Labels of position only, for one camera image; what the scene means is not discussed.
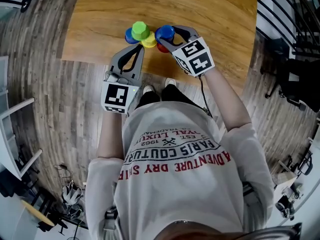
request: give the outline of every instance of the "wooden table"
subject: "wooden table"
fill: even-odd
[[[256,33],[257,0],[78,0],[62,59],[108,64],[127,47],[125,30],[144,21],[152,31],[165,24],[193,27],[210,48],[216,67],[237,93],[247,77]],[[145,49],[142,70],[191,84],[167,53]]]

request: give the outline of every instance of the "cable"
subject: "cable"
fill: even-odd
[[[84,221],[85,217],[86,217],[86,212],[83,210],[82,211],[82,220],[80,221],[79,225]]]
[[[211,118],[213,118],[213,116],[211,114],[211,111],[209,109],[209,106],[207,104],[207,100],[206,100],[206,96],[205,96],[205,92],[204,92],[204,83],[202,82],[201,75],[199,75],[198,77],[199,77],[199,80],[201,82],[201,92],[202,92],[202,96],[203,96],[203,99],[204,99],[204,103],[206,105],[206,109],[208,110],[207,113]]]
[[[66,209],[66,212],[67,212],[67,216],[70,218],[70,219],[77,219],[80,217],[81,213],[84,215],[84,209],[83,207],[78,204],[78,203],[75,203],[73,205],[69,205]]]
[[[72,177],[73,177],[73,174],[71,173],[71,171],[63,164],[55,164],[53,166],[54,168],[56,168],[58,171],[60,170],[66,170],[67,172],[69,172],[70,176],[67,176],[67,177],[62,177],[62,179],[71,179],[72,180]]]

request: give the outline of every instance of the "red cup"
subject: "red cup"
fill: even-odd
[[[158,47],[158,50],[164,54],[167,54],[169,52],[168,49],[160,43],[157,43],[156,47]]]

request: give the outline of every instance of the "white shoe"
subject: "white shoe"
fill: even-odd
[[[147,92],[155,92],[155,88],[152,85],[147,85],[143,88],[143,94]]]
[[[167,79],[165,80],[164,87],[166,88],[168,85],[177,86],[177,82],[176,82],[176,80],[174,80],[174,79],[172,79],[172,78],[167,78]]]

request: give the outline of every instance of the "wooden floor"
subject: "wooden floor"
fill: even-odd
[[[26,107],[12,117],[19,144],[43,154],[36,161],[39,181],[57,198],[67,176],[54,165],[65,164],[76,184],[86,181],[88,164],[96,157],[102,119],[99,104],[104,65],[62,61],[61,53],[76,0],[32,0],[25,13],[14,12],[0,21],[0,56],[9,55],[8,90],[11,106],[31,97]],[[292,155],[299,157],[316,124],[316,114],[302,112],[276,93],[265,99],[274,79],[261,75],[262,64],[269,65],[263,40],[256,36],[254,52],[242,99],[252,116],[257,135],[272,172],[276,161]],[[159,91],[164,79],[145,74],[145,84]],[[180,90],[204,106],[198,87],[180,83]],[[223,123],[211,95],[206,91],[210,109],[223,132]]]

